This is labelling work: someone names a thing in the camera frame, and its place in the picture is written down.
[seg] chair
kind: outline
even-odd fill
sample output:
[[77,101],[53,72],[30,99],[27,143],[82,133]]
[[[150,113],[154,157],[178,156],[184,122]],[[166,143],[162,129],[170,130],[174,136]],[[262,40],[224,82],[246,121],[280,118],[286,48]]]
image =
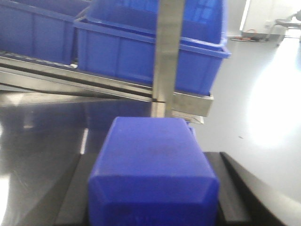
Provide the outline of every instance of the chair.
[[275,20],[275,24],[271,27],[269,34],[266,36],[266,40],[269,40],[272,32],[274,31],[275,26],[283,26],[285,27],[283,35],[279,35],[279,38],[277,40],[277,46],[280,45],[280,43],[283,41],[285,38],[285,33],[289,29],[299,29],[301,30],[301,11],[298,11],[296,14],[291,15],[287,19],[277,19]]

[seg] stainless steel frame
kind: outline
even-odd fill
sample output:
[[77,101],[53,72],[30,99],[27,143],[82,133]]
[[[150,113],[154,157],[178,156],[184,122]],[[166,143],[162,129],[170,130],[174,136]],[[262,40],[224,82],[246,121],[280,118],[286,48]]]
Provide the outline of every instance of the stainless steel frame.
[[[5,56],[0,56],[0,84],[43,93],[153,102],[152,88],[149,86]],[[200,116],[208,116],[213,100],[213,97],[176,91],[173,93],[172,115],[185,115],[183,118],[200,123]]]
[[[164,116],[171,116],[178,66],[179,44],[185,0],[160,0],[157,26],[153,99],[165,103]],[[162,112],[155,105],[155,112]]]

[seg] cable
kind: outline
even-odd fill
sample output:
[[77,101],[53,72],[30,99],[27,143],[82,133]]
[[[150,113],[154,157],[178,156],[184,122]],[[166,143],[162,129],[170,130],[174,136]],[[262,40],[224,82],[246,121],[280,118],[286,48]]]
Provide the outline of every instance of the cable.
[[240,41],[240,42],[267,42],[267,40],[258,38],[255,35],[257,35],[257,31],[255,29],[249,29],[246,31],[246,33],[253,31],[254,36],[252,37],[244,37],[244,36],[236,36],[233,38],[230,38],[231,41]]

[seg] blue plastic crate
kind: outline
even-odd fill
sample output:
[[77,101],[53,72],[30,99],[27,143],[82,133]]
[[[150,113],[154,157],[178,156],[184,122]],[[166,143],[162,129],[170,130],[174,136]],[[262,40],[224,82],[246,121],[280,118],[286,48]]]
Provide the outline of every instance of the blue plastic crate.
[[117,118],[91,172],[91,226],[214,226],[219,182],[183,119]]
[[[222,48],[227,43],[226,0],[186,0],[181,41]],[[88,22],[154,35],[159,0],[93,0]]]
[[84,0],[0,0],[0,49],[69,65]]
[[[79,69],[152,84],[155,38],[126,32],[78,19]],[[226,48],[180,45],[176,89],[209,95],[222,60],[230,55]]]

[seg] wall outlet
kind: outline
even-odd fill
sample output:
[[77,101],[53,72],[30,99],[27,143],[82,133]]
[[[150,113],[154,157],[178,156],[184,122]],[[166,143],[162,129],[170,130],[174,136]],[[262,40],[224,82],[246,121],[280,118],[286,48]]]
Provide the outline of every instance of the wall outlet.
[[270,28],[272,26],[273,22],[270,21],[270,20],[267,20],[265,23],[264,23],[264,27],[265,28]]

